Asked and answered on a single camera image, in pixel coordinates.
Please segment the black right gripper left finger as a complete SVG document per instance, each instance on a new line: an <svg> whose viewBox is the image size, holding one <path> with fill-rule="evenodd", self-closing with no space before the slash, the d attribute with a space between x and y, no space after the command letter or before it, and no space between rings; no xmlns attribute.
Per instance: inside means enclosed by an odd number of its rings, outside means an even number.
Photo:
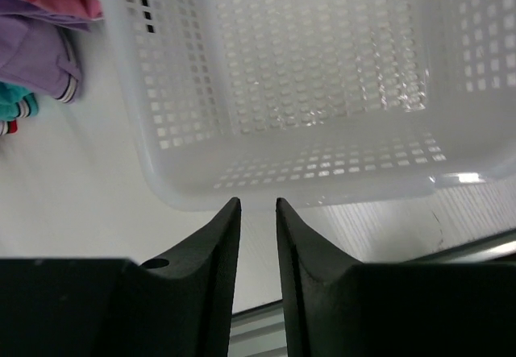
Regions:
<svg viewBox="0 0 516 357"><path fill-rule="evenodd" d="M141 264L4 258L4 356L220 356L228 351L241 204Z"/></svg>

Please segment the white plastic mesh basket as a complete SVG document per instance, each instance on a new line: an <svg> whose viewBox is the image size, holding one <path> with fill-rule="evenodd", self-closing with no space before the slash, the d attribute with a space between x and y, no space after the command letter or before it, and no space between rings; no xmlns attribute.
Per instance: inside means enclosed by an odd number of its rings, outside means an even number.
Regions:
<svg viewBox="0 0 516 357"><path fill-rule="evenodd" d="M140 167L216 210L515 173L515 0L99 0Z"/></svg>

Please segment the red trousers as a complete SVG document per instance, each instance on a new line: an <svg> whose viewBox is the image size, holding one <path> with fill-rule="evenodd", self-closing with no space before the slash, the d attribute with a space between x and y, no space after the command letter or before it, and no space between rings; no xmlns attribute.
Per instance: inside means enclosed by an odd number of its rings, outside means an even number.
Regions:
<svg viewBox="0 0 516 357"><path fill-rule="evenodd" d="M0 136L15 134L18 130L18 124L13 121L0 121Z"/></svg>

